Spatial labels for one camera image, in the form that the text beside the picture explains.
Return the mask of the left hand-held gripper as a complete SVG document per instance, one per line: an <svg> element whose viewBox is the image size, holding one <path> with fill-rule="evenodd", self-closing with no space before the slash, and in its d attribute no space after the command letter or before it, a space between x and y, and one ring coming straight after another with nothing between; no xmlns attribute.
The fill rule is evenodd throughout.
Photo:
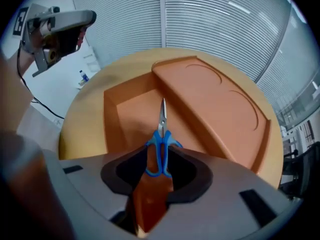
<svg viewBox="0 0 320 240"><path fill-rule="evenodd" d="M24 50L25 42L33 32L42 36L56 35L58 48L40 48L31 54L34 57L37 71L33 77L42 74L69 54L77 52L87 31L97 19L93 10L75 10L61 12L57 6L45 7L32 3L19 9L12 35L20 40L19 48Z"/></svg>

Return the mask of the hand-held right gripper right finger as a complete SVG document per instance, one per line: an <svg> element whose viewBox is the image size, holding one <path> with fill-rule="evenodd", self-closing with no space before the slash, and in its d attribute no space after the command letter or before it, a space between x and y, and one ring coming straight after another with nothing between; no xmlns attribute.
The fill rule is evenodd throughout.
<svg viewBox="0 0 320 240"><path fill-rule="evenodd" d="M170 147L169 164L190 182L168 195L168 210L148 240L277 239L301 206L227 159Z"/></svg>

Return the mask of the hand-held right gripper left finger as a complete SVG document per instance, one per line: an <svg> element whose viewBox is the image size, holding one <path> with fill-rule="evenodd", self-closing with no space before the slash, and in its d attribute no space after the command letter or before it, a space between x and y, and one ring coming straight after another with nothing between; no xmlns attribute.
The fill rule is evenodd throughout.
<svg viewBox="0 0 320 240"><path fill-rule="evenodd" d="M147 167L147 149L59 160L43 152L56 197L75 237L135 237L133 192Z"/></svg>

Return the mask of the blue-handled scissors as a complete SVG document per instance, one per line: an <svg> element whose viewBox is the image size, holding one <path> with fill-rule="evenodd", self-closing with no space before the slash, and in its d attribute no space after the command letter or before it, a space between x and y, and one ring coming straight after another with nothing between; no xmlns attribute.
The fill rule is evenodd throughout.
<svg viewBox="0 0 320 240"><path fill-rule="evenodd" d="M163 98L160 105L159 120L157 130L154 131L152 138L145 144L146 147L155 146L155 157L157 163L157 172L151 172L149 169L145 169L145 172L150 177L158 177L161 174L168 178L172 175L168 171L169 164L169 146L177 146L182 148L183 146L172 136L172 133L168 130L167 125L167 104L166 99Z"/></svg>

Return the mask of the brown wooden box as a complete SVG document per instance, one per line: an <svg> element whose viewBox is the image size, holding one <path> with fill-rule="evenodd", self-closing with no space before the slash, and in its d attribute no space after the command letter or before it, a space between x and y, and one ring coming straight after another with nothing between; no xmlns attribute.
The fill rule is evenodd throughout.
<svg viewBox="0 0 320 240"><path fill-rule="evenodd" d="M168 211L170 193L188 185L170 166L171 147L237 163L261 178L271 150L273 122L218 66L197 56L156 62L151 71L104 92L104 135L108 154L146 148L146 169L157 172L156 148L146 147L158 129L162 99L167 129L181 147L168 147L168 171L151 177L144 171L132 194L137 229L148 234Z"/></svg>

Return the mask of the person's left forearm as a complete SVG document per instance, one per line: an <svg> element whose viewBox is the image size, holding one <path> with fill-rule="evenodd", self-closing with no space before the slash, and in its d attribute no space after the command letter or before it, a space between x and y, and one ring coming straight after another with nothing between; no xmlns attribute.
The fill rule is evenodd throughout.
<svg viewBox="0 0 320 240"><path fill-rule="evenodd" d="M18 129L32 99L17 73L17 54L6 59L0 49L0 132Z"/></svg>

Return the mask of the person's left hand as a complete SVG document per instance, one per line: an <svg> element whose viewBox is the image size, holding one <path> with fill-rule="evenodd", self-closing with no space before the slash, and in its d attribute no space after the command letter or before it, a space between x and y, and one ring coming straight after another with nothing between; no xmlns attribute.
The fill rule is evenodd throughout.
<svg viewBox="0 0 320 240"><path fill-rule="evenodd" d="M30 34L28 42L25 42L23 49L29 54L34 54L39 49L57 49L58 47L59 42L55 34L42 36L39 31L34 31Z"/></svg>

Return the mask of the blue-capped bottle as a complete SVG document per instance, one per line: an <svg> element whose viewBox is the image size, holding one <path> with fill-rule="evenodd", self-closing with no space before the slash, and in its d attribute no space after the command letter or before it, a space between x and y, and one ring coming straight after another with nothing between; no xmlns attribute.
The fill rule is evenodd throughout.
<svg viewBox="0 0 320 240"><path fill-rule="evenodd" d="M79 73L82 77L82 80L79 82L79 84L84 84L90 80L87 74L83 70L80 70Z"/></svg>

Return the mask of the white side table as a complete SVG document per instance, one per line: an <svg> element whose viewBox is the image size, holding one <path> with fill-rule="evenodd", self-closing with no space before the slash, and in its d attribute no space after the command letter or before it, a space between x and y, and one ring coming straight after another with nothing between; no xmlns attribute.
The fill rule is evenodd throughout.
<svg viewBox="0 0 320 240"><path fill-rule="evenodd" d="M23 74L23 79L34 99L33 108L54 123L62 127L67 111L72 101L82 88L80 71L92 78L100 66L91 46L82 46L78 52L68 55L47 71L33 77L37 71L33 62Z"/></svg>

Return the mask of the black office chair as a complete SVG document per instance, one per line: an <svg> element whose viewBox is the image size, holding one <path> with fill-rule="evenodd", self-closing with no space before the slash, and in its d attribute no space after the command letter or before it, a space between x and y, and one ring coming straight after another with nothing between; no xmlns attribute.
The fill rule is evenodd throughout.
<svg viewBox="0 0 320 240"><path fill-rule="evenodd" d="M303 199L310 191L320 188L320 141L302 154L294 150L284 155L282 175L293 177L278 187L290 200Z"/></svg>

